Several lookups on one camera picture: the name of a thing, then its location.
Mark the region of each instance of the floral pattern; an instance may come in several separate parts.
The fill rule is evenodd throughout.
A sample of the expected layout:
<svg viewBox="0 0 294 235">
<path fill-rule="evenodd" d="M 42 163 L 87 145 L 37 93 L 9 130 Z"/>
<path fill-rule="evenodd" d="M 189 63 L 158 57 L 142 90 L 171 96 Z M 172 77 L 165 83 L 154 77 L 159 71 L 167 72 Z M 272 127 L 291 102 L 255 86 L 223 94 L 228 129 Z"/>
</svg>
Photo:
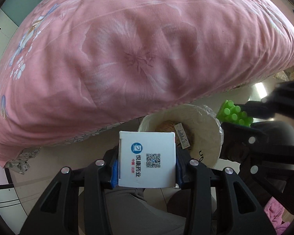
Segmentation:
<svg viewBox="0 0 294 235">
<path fill-rule="evenodd" d="M 24 173 L 30 168 L 28 160 L 35 158 L 40 152 L 40 148 L 35 148 L 32 150 L 25 149 L 20 153 L 17 159 L 11 160 L 6 163 L 5 168 L 9 168 L 17 173 L 24 175 Z"/>
<path fill-rule="evenodd" d="M 104 132 L 106 130 L 114 128 L 120 124 L 123 124 L 123 122 L 115 123 L 113 125 L 101 128 L 99 130 L 94 130 L 92 132 L 87 132 L 85 134 L 75 136 L 74 138 L 66 140 L 62 143 L 54 144 L 54 146 L 67 145 L 67 144 L 72 144 L 72 143 L 76 143 L 76 142 L 81 142 L 83 140 L 88 139 L 91 136 L 98 135 L 101 132 Z M 30 168 L 30 165 L 28 164 L 27 161 L 29 159 L 35 158 L 39 154 L 39 152 L 40 152 L 40 147 L 36 147 L 33 150 L 26 148 L 20 153 L 20 155 L 16 159 L 8 161 L 5 165 L 5 167 L 9 168 L 19 174 L 24 175 L 25 172 L 28 171 L 28 169 Z"/>
<path fill-rule="evenodd" d="M 287 68 L 284 71 L 278 72 L 274 75 L 276 79 L 281 81 L 293 81 L 294 80 L 294 66 Z"/>
</svg>

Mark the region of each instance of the metal screw cap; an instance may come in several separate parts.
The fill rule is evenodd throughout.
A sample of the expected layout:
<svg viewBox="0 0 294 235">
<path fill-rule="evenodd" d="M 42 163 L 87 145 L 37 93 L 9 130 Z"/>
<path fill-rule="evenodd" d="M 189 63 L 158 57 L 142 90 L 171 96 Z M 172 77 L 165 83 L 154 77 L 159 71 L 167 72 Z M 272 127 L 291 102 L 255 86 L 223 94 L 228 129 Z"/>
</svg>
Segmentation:
<svg viewBox="0 0 294 235">
<path fill-rule="evenodd" d="M 248 139 L 249 144 L 254 144 L 256 142 L 256 138 L 254 136 Z"/>
<path fill-rule="evenodd" d="M 258 166 L 254 165 L 253 167 L 250 168 L 251 174 L 256 174 L 258 172 Z"/>
<path fill-rule="evenodd" d="M 103 165 L 105 164 L 105 161 L 102 160 L 102 159 L 99 159 L 99 160 L 97 160 L 97 161 L 95 162 L 95 164 L 96 164 L 97 166 L 103 166 Z"/>
<path fill-rule="evenodd" d="M 69 171 L 70 171 L 70 168 L 69 168 L 69 167 L 63 167 L 63 168 L 61 169 L 61 173 L 62 173 L 62 174 L 67 174 L 67 173 L 69 173 Z"/>
<path fill-rule="evenodd" d="M 192 166 L 197 166 L 199 164 L 199 161 L 197 161 L 196 159 L 192 159 L 189 161 L 190 165 Z"/>
<path fill-rule="evenodd" d="M 225 173 L 227 173 L 227 174 L 233 174 L 233 172 L 234 172 L 234 170 L 232 169 L 232 168 L 230 168 L 230 167 L 227 167 L 227 168 L 225 168 Z"/>
</svg>

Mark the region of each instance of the green plastic brick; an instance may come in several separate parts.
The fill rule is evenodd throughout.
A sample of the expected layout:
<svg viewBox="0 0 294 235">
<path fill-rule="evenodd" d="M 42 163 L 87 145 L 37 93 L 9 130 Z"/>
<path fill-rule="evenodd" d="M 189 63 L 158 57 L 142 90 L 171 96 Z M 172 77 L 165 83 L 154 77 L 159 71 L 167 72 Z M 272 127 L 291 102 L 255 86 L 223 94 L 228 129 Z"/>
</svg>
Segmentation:
<svg viewBox="0 0 294 235">
<path fill-rule="evenodd" d="M 226 100 L 220 107 L 216 118 L 220 122 L 229 122 L 250 127 L 254 119 L 249 117 L 245 111 L 241 111 L 240 106 L 235 106 L 231 100 Z"/>
</svg>

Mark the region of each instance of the label tag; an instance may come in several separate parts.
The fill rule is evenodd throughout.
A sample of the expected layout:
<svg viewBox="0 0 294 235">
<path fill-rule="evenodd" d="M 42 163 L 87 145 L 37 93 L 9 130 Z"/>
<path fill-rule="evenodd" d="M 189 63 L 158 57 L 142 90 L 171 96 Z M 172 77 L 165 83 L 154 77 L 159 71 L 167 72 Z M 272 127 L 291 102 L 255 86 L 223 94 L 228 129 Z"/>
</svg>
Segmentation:
<svg viewBox="0 0 294 235">
<path fill-rule="evenodd" d="M 177 132 L 177 135 L 179 136 L 179 139 L 180 139 L 180 142 L 182 145 L 182 149 L 190 147 L 190 144 L 188 142 L 188 139 L 187 139 L 186 133 L 184 131 L 184 128 L 182 126 L 182 123 L 175 125 L 174 128 Z"/>
<path fill-rule="evenodd" d="M 175 133 L 120 131 L 118 185 L 175 186 Z"/>
</svg>

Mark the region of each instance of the pink bedspread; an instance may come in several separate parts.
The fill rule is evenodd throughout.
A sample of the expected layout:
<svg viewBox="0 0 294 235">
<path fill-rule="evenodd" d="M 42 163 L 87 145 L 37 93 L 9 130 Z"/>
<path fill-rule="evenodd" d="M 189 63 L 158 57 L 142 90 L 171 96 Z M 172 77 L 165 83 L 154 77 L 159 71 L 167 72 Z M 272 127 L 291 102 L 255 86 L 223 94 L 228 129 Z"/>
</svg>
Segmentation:
<svg viewBox="0 0 294 235">
<path fill-rule="evenodd" d="M 282 215 L 285 208 L 278 202 L 275 198 L 271 198 L 264 211 L 272 223 L 274 229 L 276 230 L 277 235 L 282 235 L 286 228 L 290 225 L 290 222 L 282 223 Z"/>
<path fill-rule="evenodd" d="M 43 0 L 0 63 L 0 165 L 293 65 L 270 0 Z"/>
</svg>

